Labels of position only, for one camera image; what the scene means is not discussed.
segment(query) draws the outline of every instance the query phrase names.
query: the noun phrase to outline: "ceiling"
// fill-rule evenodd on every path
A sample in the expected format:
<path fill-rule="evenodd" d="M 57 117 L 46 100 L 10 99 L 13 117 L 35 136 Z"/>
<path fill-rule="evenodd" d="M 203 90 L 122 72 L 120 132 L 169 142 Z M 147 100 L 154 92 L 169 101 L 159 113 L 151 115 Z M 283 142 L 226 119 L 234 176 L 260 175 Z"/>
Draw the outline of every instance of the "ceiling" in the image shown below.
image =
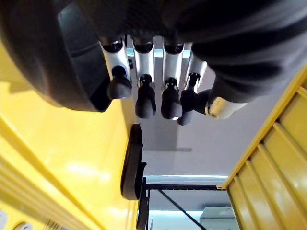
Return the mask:
<path fill-rule="evenodd" d="M 162 39 L 155 37 L 155 48 L 162 48 Z M 192 122 L 179 126 L 176 121 L 162 118 L 162 58 L 155 58 L 155 93 L 157 113 L 154 118 L 139 119 L 143 136 L 142 161 L 147 163 L 144 175 L 164 175 L 150 183 L 207 184 L 206 178 L 178 180 L 165 175 L 228 175 L 252 141 L 262 123 L 283 93 L 285 86 L 272 94 L 256 99 L 226 120 L 214 120 L 194 112 Z M 188 58 L 183 59 L 181 86 Z M 131 71 L 135 81 L 135 71 Z M 207 68 L 198 91 L 211 88 L 215 73 Z M 134 98 L 137 89 L 134 84 Z M 167 191 L 186 210 L 203 210 L 206 204 L 229 204 L 226 192 Z M 161 194 L 151 193 L 150 210 L 176 210 Z"/>

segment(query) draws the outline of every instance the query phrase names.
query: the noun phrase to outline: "black metal frame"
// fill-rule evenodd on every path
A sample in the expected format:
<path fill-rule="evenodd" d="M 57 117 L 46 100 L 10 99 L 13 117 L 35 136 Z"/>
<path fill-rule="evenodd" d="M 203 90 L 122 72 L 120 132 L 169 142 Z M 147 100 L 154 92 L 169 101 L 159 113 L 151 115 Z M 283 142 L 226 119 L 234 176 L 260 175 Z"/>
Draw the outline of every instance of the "black metal frame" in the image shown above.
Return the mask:
<path fill-rule="evenodd" d="M 176 206 L 180 211 L 182 211 L 190 220 L 192 220 L 201 230 L 207 230 L 203 227 L 196 219 L 190 216 L 179 204 L 177 204 L 172 198 L 165 194 L 162 190 L 203 190 L 203 191 L 225 191 L 224 189 L 218 189 L 216 185 L 208 184 L 147 184 L 146 190 L 148 190 L 148 205 L 150 200 L 150 190 L 158 190 L 169 202 Z"/>

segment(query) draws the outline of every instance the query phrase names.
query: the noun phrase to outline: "silver joint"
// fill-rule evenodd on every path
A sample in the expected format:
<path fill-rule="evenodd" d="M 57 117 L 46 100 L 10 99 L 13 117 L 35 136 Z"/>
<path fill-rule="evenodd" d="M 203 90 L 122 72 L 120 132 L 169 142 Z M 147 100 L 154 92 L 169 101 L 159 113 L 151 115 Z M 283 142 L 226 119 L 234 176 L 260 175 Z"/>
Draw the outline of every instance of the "silver joint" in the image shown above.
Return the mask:
<path fill-rule="evenodd" d="M 197 92 L 197 89 L 201 85 L 202 78 L 206 69 L 207 62 L 200 60 L 191 52 L 187 74 L 184 81 L 184 90 L 193 89 L 194 92 Z"/>
<path fill-rule="evenodd" d="M 116 44 L 121 45 L 121 48 L 116 52 L 106 51 L 103 44 L 100 44 L 102 52 L 105 57 L 107 71 L 110 79 L 113 79 L 112 69 L 116 66 L 122 66 L 126 72 L 126 78 L 130 80 L 130 68 L 127 59 L 126 45 L 123 41 L 119 41 Z"/>
<path fill-rule="evenodd" d="M 216 97 L 211 103 L 207 102 L 205 114 L 215 119 L 226 119 L 246 104 L 248 103 L 229 102 L 222 97 Z"/>
<path fill-rule="evenodd" d="M 154 45 L 149 52 L 142 53 L 137 51 L 133 44 L 133 52 L 135 57 L 138 87 L 142 86 L 142 81 L 140 79 L 143 74 L 148 74 L 151 76 L 151 80 L 154 86 Z"/>
<path fill-rule="evenodd" d="M 176 89 L 179 89 L 183 50 L 184 48 L 182 48 L 180 53 L 172 54 L 167 52 L 165 46 L 163 46 L 162 91 L 169 84 L 174 84 L 172 78 L 176 80 Z"/>

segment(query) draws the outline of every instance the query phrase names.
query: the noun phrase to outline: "yellow panel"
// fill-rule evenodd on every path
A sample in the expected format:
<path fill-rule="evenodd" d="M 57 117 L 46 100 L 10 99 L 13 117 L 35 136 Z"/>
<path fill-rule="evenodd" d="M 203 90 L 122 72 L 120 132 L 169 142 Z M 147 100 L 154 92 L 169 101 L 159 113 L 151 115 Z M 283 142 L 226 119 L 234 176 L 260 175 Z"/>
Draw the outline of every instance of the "yellow panel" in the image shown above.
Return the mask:
<path fill-rule="evenodd" d="M 250 201 L 250 204 L 256 215 L 259 227 L 262 230 L 279 230 L 278 223 L 274 219 L 272 211 L 267 204 L 259 185 L 255 181 L 253 175 L 247 167 L 241 169 L 239 178 L 242 183 L 243 189 Z"/>
<path fill-rule="evenodd" d="M 255 151 L 258 144 L 262 139 L 265 137 L 267 132 L 271 129 L 272 125 L 280 117 L 280 114 L 284 111 L 285 107 L 289 104 L 292 97 L 296 94 L 298 89 L 301 87 L 302 84 L 306 82 L 307 84 L 307 65 L 297 73 L 294 79 L 291 81 L 283 95 L 281 96 L 280 100 L 276 104 L 275 108 L 272 110 L 264 124 L 261 126 L 258 133 L 253 138 L 252 142 L 250 143 L 249 147 L 246 149 L 245 153 L 240 158 L 238 164 L 235 166 L 234 170 L 229 175 L 227 181 L 223 185 L 223 188 L 227 188 L 230 182 L 233 180 L 234 176 L 239 172 L 242 166 L 244 166 L 245 161 L 251 156 L 251 154 Z"/>
<path fill-rule="evenodd" d="M 232 206 L 235 207 L 235 212 L 237 213 L 237 221 L 239 219 L 239 224 L 243 229 L 257 230 L 256 222 L 253 221 L 248 205 L 246 204 L 239 187 L 232 181 L 228 188 L 231 194 Z"/>
<path fill-rule="evenodd" d="M 222 186 L 242 230 L 254 228 L 246 224 L 251 219 L 259 224 L 256 229 L 307 230 L 306 88 L 307 66 L 287 87 Z M 247 207 L 255 218 L 240 214 Z"/>
<path fill-rule="evenodd" d="M 264 146 L 307 208 L 307 162 L 274 129 L 265 138 Z"/>
<path fill-rule="evenodd" d="M 1 157 L 31 168 L 27 179 L 49 198 L 44 186 L 52 187 L 54 202 L 67 199 L 64 209 L 90 229 L 135 229 L 138 203 L 120 192 L 133 100 L 114 100 L 105 113 L 54 107 L 24 82 L 1 42 L 0 57 Z"/>
<path fill-rule="evenodd" d="M 0 200 L 0 210 L 5 211 L 8 217 L 8 222 L 6 223 L 4 230 L 13 230 L 21 222 L 31 224 L 34 230 L 46 229 L 46 223 L 48 222 L 48 219 L 39 215 L 39 213 L 23 206 L 22 203 L 16 202 L 15 199 L 12 199 L 6 193 L 1 192 L 0 195 L 2 199 L 12 201 L 10 204 L 7 204 Z M 28 215 L 26 215 L 24 212 L 19 211 L 22 209 L 25 210 Z"/>
<path fill-rule="evenodd" d="M 305 215 L 297 208 L 285 184 L 265 156 L 256 150 L 251 161 L 286 229 L 290 230 L 293 226 L 307 229 Z"/>
<path fill-rule="evenodd" d="M 302 128 L 307 127 L 307 99 L 297 94 L 285 109 L 280 122 L 303 150 L 307 152 L 307 128 Z"/>

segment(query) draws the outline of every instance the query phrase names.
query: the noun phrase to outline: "yellow wall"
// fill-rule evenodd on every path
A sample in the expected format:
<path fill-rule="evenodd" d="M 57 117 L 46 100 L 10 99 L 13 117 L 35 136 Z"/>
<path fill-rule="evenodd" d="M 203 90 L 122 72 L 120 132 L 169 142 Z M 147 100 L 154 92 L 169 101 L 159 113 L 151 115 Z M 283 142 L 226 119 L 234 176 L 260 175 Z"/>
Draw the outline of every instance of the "yellow wall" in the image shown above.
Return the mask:
<path fill-rule="evenodd" d="M 306 88 L 307 67 L 223 185 L 242 230 L 307 229 Z"/>
<path fill-rule="evenodd" d="M 135 123 L 132 99 L 113 101 L 105 113 L 52 106 L 24 81 L 0 42 L 0 112 L 3 209 L 29 214 L 14 205 L 18 200 L 70 229 L 135 229 L 138 203 L 120 192 Z"/>

